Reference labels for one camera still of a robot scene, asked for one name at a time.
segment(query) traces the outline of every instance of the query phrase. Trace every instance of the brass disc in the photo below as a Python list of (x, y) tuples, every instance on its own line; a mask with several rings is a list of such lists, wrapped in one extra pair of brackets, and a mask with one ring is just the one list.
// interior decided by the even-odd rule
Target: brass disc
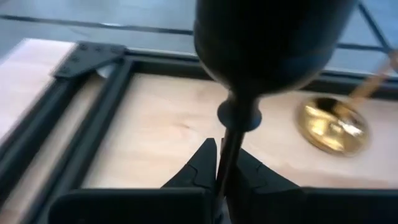
[[(340, 104), (345, 115), (336, 112)], [(344, 102), (333, 98), (315, 97), (298, 108), (296, 124), (303, 137), (317, 148), (339, 156), (353, 156), (363, 150), (369, 139), (365, 119)]]

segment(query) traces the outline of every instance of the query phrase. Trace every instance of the wooden board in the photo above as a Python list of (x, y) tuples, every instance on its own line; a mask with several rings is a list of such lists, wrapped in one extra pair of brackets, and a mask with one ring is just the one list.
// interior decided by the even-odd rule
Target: wooden board
[[(2, 135), (51, 80), (49, 75), (73, 44), (25, 40), (0, 65), (0, 79), (10, 81), (0, 99)], [(18, 223), (73, 135), (104, 80), (92, 79), (77, 94), (52, 135), (20, 181), (0, 223)], [(33, 90), (25, 91), (25, 86)], [(124, 97), (101, 150), (85, 180), (86, 188), (157, 188), (169, 180), (207, 137), (218, 147), (224, 133), (216, 117), (226, 90), (209, 81), (139, 74)], [(291, 92), (261, 101), (261, 126), (247, 134), (245, 150), (299, 185), (317, 187), (398, 188), (398, 103), (371, 100), (360, 108), (371, 127), (371, 142), (357, 157), (333, 157), (306, 142), (293, 116), (301, 101), (314, 93)]]

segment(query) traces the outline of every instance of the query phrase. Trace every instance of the floor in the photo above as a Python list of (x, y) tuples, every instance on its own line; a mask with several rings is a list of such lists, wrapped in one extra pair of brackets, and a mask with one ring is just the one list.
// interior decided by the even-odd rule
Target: floor
[[(397, 46), (398, 11), (395, 9), (398, 8), (398, 1), (363, 0), (363, 3), (387, 41)], [(66, 26), (51, 21), (189, 31), (192, 29), (194, 10), (195, 0), (0, 0), (0, 57), (26, 37), (72, 42), (90, 40), (144, 49), (194, 52), (191, 35)], [(26, 17), (47, 20), (26, 22), (9, 20), (4, 16), (17, 16), (20, 20)], [(380, 46), (359, 10), (352, 15), (340, 42)], [(327, 68), (371, 72), (385, 57), (380, 52), (339, 49)]]

